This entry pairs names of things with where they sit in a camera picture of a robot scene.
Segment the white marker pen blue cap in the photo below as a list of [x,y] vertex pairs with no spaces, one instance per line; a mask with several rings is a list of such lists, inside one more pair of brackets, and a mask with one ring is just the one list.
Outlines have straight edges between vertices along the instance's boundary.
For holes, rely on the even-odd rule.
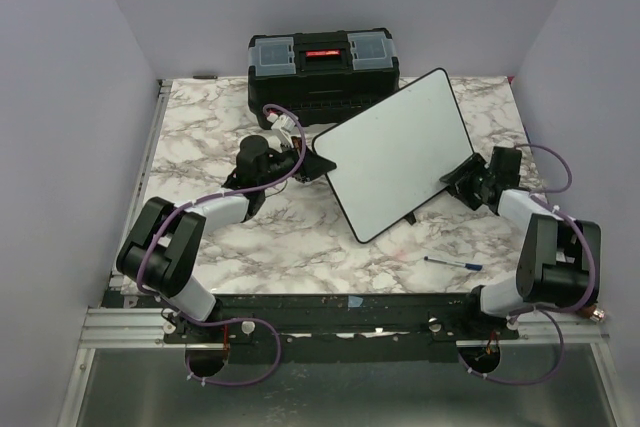
[[474,272],[479,272],[479,271],[483,270],[483,265],[481,265],[481,264],[473,264],[473,263],[468,263],[468,262],[437,259],[437,258],[434,258],[432,256],[425,256],[424,257],[424,261],[431,262],[431,263],[438,264],[438,265],[445,265],[445,266],[449,266],[449,267],[462,268],[462,269],[469,270],[469,271],[474,271]]

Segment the white whiteboard with black rim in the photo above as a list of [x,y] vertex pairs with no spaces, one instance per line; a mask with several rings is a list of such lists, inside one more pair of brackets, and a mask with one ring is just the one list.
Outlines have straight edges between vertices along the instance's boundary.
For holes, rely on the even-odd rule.
[[474,148],[447,72],[437,68],[320,134],[315,154],[355,239],[366,244],[444,191]]

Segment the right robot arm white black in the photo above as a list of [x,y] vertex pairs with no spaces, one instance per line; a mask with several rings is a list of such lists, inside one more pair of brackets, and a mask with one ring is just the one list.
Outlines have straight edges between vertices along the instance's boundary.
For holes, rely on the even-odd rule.
[[515,273],[481,285],[469,295],[472,307],[460,314],[460,326],[480,339],[496,327],[496,318],[544,310],[594,316],[600,287],[601,228],[577,220],[547,203],[541,191],[520,185],[522,151],[496,147],[485,160],[474,153],[440,178],[446,192],[472,210],[486,206],[524,233]]

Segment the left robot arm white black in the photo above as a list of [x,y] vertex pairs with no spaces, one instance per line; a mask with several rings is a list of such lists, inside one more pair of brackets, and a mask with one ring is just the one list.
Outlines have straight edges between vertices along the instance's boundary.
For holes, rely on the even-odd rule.
[[144,204],[118,253],[116,269],[186,315],[187,329],[197,340],[212,341],[222,327],[214,311],[217,300],[193,275],[202,237],[252,219],[267,189],[289,178],[311,182],[336,168],[299,137],[276,150],[264,137],[248,136],[220,191],[181,205],[160,197]]

